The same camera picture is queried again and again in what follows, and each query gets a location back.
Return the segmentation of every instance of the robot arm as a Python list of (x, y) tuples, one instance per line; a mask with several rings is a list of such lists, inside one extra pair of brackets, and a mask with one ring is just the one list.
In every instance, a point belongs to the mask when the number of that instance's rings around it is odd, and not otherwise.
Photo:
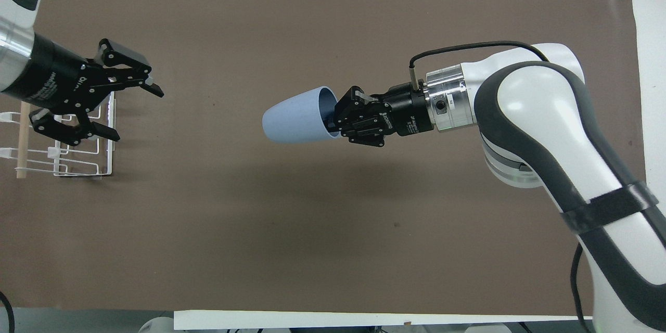
[(388, 134), (477, 124), (493, 174), (511, 186), (544, 186), (583, 245), (597, 331), (666, 331), (663, 212), (604, 139), (578, 59), (561, 44), (535, 47), (549, 62), (514, 49), (425, 81), (412, 75), (385, 94), (353, 86), (324, 126), (382, 147)]
[[(152, 67), (144, 56), (108, 39), (99, 42), (95, 58), (83, 58), (36, 34), (40, 1), (0, 0), (0, 92), (43, 108), (29, 115), (40, 134), (70, 146), (92, 136), (119, 140), (115, 129), (91, 122), (88, 112), (112, 91), (128, 87), (164, 96), (152, 83)], [(63, 114), (76, 115), (79, 124), (55, 120)]]

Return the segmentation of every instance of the wooden stick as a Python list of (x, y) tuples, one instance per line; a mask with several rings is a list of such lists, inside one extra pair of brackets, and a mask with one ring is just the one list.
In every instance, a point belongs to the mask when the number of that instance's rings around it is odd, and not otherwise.
[[(19, 156), (16, 164), (17, 168), (28, 167), (28, 134), (30, 134), (30, 104), (21, 101), (21, 120), (19, 120)], [(27, 177), (27, 170), (19, 169), (16, 171), (16, 178)]]

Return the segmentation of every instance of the velcro strap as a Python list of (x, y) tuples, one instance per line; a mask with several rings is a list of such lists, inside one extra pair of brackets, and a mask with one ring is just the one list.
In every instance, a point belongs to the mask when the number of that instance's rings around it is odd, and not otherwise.
[(560, 215), (575, 234), (587, 233), (659, 203), (645, 182), (623, 186)]

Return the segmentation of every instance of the brown paper mat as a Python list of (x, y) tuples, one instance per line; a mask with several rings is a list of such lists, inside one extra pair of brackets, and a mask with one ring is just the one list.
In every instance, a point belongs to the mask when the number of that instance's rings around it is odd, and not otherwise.
[(264, 138), (278, 101), (383, 93), (440, 46), (568, 45), (645, 176), (631, 0), (43, 0), (35, 28), (86, 57), (102, 37), (140, 51), (166, 96), (118, 94), (113, 177), (17, 181), (2, 162), (0, 288), (20, 307), (574, 314), (573, 236), (543, 189), (490, 173), (476, 127), (383, 149)]

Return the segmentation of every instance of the black wire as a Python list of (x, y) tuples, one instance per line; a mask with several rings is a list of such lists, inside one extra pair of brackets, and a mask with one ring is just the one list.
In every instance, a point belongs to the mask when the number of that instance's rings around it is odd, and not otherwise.
[(583, 246), (578, 243), (576, 246), (576, 252), (573, 254), (573, 260), (571, 261), (571, 293), (573, 294), (573, 304), (576, 307), (576, 316), (578, 316), (578, 322), (581, 323), (583, 330), (586, 333), (591, 333), (590, 329), (585, 325), (585, 318), (583, 318), (583, 306), (581, 305), (581, 296), (578, 293), (578, 263), (581, 261), (581, 255), (583, 254)]
[(432, 56), (433, 54), (449, 53), (449, 52), (452, 52), (452, 51), (471, 50), (473, 48), (497, 47), (497, 46), (513, 46), (513, 47), (525, 48), (526, 50), (530, 50), (535, 55), (537, 55), (537, 57), (539, 57), (541, 59), (541, 61), (545, 61), (545, 62), (548, 61), (548, 58), (546, 58), (546, 56), (541, 51), (539, 51), (537, 48), (531, 46), (530, 44), (523, 43), (523, 42), (515, 42), (515, 41), (495, 41), (495, 42), (460, 44), (458, 46), (444, 47), (444, 48), (438, 48), (436, 50), (425, 51), (424, 53), (417, 54), (416, 56), (412, 57), (411, 60), (409, 60), (409, 69), (414, 68), (414, 63), (419, 58), (423, 58), (423, 57), (426, 57), (426, 56)]
[(518, 323), (518, 325), (519, 325), (519, 326), (522, 326), (523, 329), (524, 329), (527, 333), (532, 333), (532, 331), (528, 328), (528, 324), (525, 324), (525, 323), (523, 323), (523, 322), (520, 322), (520, 323)]
[(2, 304), (7, 310), (7, 323), (9, 323), (9, 333), (14, 333), (14, 330), (16, 328), (14, 322), (14, 310), (12, 309), (11, 304), (9, 303), (9, 299), (7, 299), (7, 297), (5, 297), (5, 295), (2, 292), (0, 292), (0, 301), (2, 301)]

